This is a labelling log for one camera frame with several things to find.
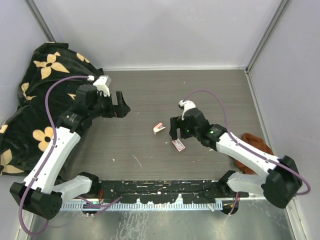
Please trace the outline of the red white staple box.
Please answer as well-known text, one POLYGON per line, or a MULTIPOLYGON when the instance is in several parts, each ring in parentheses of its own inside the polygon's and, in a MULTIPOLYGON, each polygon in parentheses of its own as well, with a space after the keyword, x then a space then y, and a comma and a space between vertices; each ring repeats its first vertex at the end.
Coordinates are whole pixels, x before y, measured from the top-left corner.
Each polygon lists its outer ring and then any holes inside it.
POLYGON ((177 149, 178 152, 182 152, 186 149, 185 145, 182 143, 182 141, 178 138, 176 140, 172 141, 172 144, 177 149))

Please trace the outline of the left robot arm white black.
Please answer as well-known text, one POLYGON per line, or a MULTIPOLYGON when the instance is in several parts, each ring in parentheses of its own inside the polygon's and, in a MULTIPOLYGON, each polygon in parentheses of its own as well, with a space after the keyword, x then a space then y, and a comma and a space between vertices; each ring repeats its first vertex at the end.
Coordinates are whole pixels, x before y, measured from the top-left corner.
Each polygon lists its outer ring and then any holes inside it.
POLYGON ((64 203, 81 195, 88 198, 99 195, 99 178, 94 174, 81 172, 59 185, 56 180, 95 118, 124 118, 131 111, 121 91, 116 92, 116 99, 114 105, 107 91, 94 85, 81 85, 77 89, 74 104, 60 115, 53 138, 38 163, 23 182, 14 182, 9 189, 21 209, 51 220, 64 203))

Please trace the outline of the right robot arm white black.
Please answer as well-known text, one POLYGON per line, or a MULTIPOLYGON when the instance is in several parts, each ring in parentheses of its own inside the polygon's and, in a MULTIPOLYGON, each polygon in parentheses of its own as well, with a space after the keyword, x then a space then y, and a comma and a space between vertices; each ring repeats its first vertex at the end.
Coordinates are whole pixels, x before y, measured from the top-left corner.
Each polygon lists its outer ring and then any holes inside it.
POLYGON ((254 174, 226 173, 219 180, 219 191, 225 197, 235 192, 255 194, 284 209, 302 187, 297 165, 291 157, 279 158, 258 150, 225 127, 209 123, 196 107, 170 118, 169 135, 173 141, 194 137, 204 147, 225 154, 254 171, 254 174))

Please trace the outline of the black floral blanket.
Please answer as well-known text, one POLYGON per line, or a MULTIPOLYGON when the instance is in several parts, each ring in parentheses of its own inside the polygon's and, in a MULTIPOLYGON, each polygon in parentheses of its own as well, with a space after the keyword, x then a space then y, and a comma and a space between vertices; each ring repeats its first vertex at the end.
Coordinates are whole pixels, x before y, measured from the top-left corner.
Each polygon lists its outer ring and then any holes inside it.
POLYGON ((88 83, 88 76, 104 74, 68 43, 51 42, 39 46, 32 54, 29 66, 17 90, 17 111, 0 129, 1 175, 26 176, 34 168, 54 135, 46 113, 45 97, 57 81, 66 80, 50 92, 49 111, 54 122, 76 98, 79 86, 88 83))

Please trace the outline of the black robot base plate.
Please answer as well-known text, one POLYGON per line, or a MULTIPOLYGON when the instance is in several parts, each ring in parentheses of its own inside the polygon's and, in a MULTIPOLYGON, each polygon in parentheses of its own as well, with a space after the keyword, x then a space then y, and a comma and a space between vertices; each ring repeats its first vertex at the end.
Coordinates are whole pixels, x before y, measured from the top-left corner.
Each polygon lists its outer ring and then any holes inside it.
POLYGON ((93 193, 81 195, 87 200, 101 197, 106 203, 120 198, 123 204, 173 204, 178 197, 183 204, 209 204, 235 196, 227 185, 214 180, 102 180, 93 193))

